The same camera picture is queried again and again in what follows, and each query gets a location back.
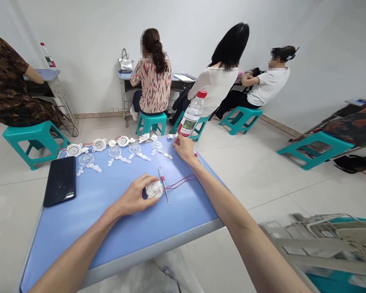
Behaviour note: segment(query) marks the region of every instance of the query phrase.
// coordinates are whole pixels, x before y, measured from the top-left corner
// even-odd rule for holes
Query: black pants
[[[236,108],[237,106],[241,106],[248,109],[257,109],[260,106],[252,105],[247,100],[247,93],[239,92],[239,91],[230,91],[227,97],[221,102],[221,105],[218,107],[215,115],[222,119],[223,115],[230,111],[232,108]]]
[[[172,109],[176,111],[174,116],[169,120],[172,125],[175,125],[176,121],[178,120],[180,114],[184,112],[187,107],[190,105],[191,101],[188,99],[187,95],[189,89],[185,89],[180,96],[174,102]]]
[[[146,113],[144,111],[141,110],[141,107],[139,106],[139,101],[141,100],[141,96],[142,96],[142,91],[141,90],[138,90],[134,93],[134,96],[133,96],[133,108],[134,108],[134,111],[136,113],[140,112],[147,115],[147,116],[156,116],[156,115],[160,115],[162,112],[159,112],[159,113]]]

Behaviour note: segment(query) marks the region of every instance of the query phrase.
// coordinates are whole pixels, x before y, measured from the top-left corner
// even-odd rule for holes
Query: plastic bottle
[[[45,47],[45,43],[41,43],[41,46],[43,48],[44,56],[45,56],[46,61],[49,64],[50,69],[51,70],[57,70],[57,67],[56,67],[56,64],[54,63],[53,58],[49,55],[48,50]]]
[[[196,97],[192,99],[190,106],[184,112],[182,121],[178,128],[178,134],[189,137],[198,122],[203,109],[203,99],[206,98],[207,91],[199,91]]]

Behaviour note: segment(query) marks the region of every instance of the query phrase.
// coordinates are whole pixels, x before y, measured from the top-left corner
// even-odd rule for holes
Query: black phone
[[[52,161],[46,185],[44,207],[76,197],[76,158],[66,157]]]

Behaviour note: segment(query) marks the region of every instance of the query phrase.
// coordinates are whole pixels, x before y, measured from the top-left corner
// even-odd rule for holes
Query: white t-shirt
[[[238,68],[226,71],[225,68],[208,67],[202,71],[187,96],[192,100],[198,91],[207,91],[201,117],[207,117],[217,109],[229,93],[238,73]]]
[[[289,68],[273,68],[258,75],[259,84],[254,85],[247,94],[248,102],[255,106],[263,106],[274,98],[288,81]]]

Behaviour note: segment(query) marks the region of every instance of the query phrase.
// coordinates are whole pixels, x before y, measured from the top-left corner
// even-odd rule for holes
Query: silver handbag
[[[133,71],[133,60],[129,59],[129,54],[126,53],[126,49],[122,49],[122,58],[118,59],[119,72],[132,72]]]

